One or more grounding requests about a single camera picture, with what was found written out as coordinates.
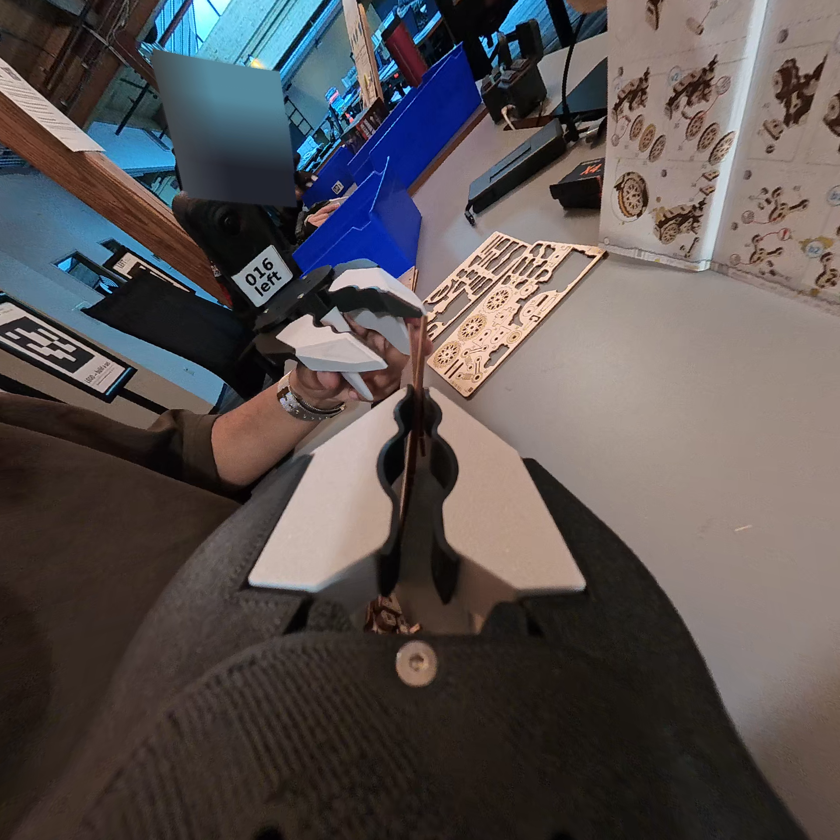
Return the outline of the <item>person's left forearm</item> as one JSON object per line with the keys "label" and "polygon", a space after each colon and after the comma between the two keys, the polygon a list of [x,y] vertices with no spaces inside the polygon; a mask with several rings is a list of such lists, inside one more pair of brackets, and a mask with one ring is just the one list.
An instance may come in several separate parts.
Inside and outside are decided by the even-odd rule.
{"label": "person's left forearm", "polygon": [[269,388],[217,417],[211,448],[218,478],[229,490],[252,486],[317,426],[290,415]]}

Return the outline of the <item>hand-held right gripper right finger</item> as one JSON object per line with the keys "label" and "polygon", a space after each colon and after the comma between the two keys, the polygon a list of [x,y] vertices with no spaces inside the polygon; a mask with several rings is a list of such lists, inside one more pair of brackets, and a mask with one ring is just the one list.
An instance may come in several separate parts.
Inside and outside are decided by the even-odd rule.
{"label": "hand-held right gripper right finger", "polygon": [[420,624],[439,634],[476,634],[500,603],[585,591],[583,573],[518,451],[436,388],[437,433],[454,451],[457,477],[445,491],[420,468],[420,554],[440,513],[460,561],[452,599],[442,603],[429,559],[420,558]]}

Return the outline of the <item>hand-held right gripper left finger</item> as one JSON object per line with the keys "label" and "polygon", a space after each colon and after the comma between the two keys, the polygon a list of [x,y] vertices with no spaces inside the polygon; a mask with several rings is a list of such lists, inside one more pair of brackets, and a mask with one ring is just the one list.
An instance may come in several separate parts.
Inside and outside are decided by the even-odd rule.
{"label": "hand-held right gripper left finger", "polygon": [[248,574],[256,589],[372,601],[400,566],[400,495],[411,388],[314,449]]}

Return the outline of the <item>small black box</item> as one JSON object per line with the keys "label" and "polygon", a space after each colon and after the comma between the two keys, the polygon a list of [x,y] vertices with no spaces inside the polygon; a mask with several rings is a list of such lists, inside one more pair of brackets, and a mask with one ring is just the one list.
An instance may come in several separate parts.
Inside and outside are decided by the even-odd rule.
{"label": "small black box", "polygon": [[580,163],[560,181],[550,185],[552,199],[565,211],[599,211],[602,206],[604,169],[604,157]]}

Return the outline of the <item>black office chair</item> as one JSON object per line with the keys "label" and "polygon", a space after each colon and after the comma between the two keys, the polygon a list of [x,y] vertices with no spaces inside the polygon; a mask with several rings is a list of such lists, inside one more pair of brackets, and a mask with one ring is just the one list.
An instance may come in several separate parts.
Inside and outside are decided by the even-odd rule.
{"label": "black office chair", "polygon": [[208,301],[150,274],[129,280],[83,312],[210,371],[245,400],[283,375],[282,368],[271,366],[257,353],[250,313]]}

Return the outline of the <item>engraved wooden puzzle sheet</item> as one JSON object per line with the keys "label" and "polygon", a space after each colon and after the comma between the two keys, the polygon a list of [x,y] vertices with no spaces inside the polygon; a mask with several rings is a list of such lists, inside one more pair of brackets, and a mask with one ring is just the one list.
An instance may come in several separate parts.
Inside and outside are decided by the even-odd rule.
{"label": "engraved wooden puzzle sheet", "polygon": [[408,509],[417,472],[418,460],[425,455],[424,430],[424,372],[427,358],[427,315],[424,314],[416,327],[411,356],[412,378],[406,388],[406,398],[400,408],[400,418],[406,431],[404,443],[404,469],[400,495],[400,529],[406,523]]}

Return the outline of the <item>black flat monitor base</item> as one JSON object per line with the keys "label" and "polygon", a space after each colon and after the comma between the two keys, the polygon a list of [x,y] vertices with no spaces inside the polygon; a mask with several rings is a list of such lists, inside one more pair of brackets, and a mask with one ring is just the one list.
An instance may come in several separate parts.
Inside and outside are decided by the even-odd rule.
{"label": "black flat monitor base", "polygon": [[561,104],[561,115],[579,124],[603,119],[607,115],[607,58],[598,63]]}

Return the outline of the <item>wooden beam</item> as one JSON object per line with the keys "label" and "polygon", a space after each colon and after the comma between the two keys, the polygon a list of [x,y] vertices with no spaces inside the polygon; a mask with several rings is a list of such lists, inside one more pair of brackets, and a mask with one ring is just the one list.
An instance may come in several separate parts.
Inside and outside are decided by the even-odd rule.
{"label": "wooden beam", "polygon": [[2,145],[199,286],[183,270],[175,267],[182,231],[174,223],[172,210],[114,164],[105,153],[70,151],[28,115],[18,111],[12,102],[2,97],[2,93],[1,141]]}

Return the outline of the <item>person's left hand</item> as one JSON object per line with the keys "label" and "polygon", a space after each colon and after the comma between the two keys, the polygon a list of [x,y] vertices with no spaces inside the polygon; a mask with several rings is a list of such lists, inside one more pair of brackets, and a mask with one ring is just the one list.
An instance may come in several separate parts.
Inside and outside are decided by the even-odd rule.
{"label": "person's left hand", "polygon": [[368,402],[376,403],[397,391],[403,382],[403,374],[410,363],[410,356],[401,353],[377,331],[367,329],[351,318],[347,318],[353,333],[386,362],[380,371],[363,373],[371,396],[364,396],[348,383],[341,373],[332,371],[312,371],[298,364],[289,373],[289,388],[296,397],[318,410],[331,410],[341,403]]}

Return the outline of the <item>small framed poster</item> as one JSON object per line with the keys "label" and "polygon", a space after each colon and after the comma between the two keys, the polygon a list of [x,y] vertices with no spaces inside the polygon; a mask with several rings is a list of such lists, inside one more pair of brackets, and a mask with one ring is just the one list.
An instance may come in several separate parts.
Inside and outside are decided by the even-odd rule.
{"label": "small framed poster", "polygon": [[151,263],[128,246],[120,243],[118,240],[114,238],[107,239],[102,241],[100,245],[110,253],[110,257],[102,264],[102,266],[103,268],[111,271],[113,274],[126,280],[137,279],[145,276],[154,276],[176,288],[191,294],[196,294],[194,289],[174,278],[167,271]]}

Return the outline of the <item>long black case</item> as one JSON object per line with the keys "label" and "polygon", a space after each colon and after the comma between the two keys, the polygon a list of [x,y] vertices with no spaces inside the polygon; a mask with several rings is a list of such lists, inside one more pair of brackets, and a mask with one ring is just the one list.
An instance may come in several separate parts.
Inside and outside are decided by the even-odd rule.
{"label": "long black case", "polygon": [[469,225],[474,227],[478,214],[550,167],[567,150],[562,122],[559,119],[550,120],[470,184],[465,206],[465,219]]}

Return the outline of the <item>tall wooden panel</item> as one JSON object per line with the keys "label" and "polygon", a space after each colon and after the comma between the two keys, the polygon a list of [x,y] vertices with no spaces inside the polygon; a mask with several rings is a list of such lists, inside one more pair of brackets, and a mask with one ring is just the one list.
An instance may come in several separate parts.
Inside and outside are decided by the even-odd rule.
{"label": "tall wooden panel", "polygon": [[350,40],[350,51],[360,86],[362,109],[384,101],[380,71],[376,62],[371,30],[361,3],[342,1],[344,21]]}

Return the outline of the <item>red cylinder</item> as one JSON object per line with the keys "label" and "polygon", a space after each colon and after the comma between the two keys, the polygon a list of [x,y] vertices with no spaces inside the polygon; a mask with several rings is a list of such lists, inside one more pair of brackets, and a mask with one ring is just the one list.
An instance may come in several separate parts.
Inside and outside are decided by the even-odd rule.
{"label": "red cylinder", "polygon": [[399,14],[394,14],[391,22],[383,28],[381,36],[407,84],[411,88],[419,88],[428,71],[428,64]]}

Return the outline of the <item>person's brown clothing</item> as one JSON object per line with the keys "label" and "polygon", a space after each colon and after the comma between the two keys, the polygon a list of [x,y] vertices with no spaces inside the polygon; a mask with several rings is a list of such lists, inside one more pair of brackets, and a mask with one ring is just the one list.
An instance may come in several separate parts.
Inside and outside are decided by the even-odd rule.
{"label": "person's brown clothing", "polygon": [[62,775],[146,613],[237,508],[214,415],[1,398],[2,838]]}

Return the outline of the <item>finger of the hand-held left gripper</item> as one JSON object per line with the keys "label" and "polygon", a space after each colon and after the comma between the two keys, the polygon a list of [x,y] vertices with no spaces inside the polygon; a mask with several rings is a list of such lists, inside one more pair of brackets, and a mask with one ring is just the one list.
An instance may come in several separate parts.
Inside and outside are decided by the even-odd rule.
{"label": "finger of the hand-held left gripper", "polygon": [[403,355],[412,352],[407,326],[425,313],[420,297],[378,266],[342,265],[328,289],[332,307],[358,327],[381,335]]}
{"label": "finger of the hand-held left gripper", "polygon": [[339,373],[366,402],[374,401],[362,374],[382,371],[386,362],[360,340],[339,309],[330,309],[320,325],[305,314],[279,331],[275,340],[310,370]]}

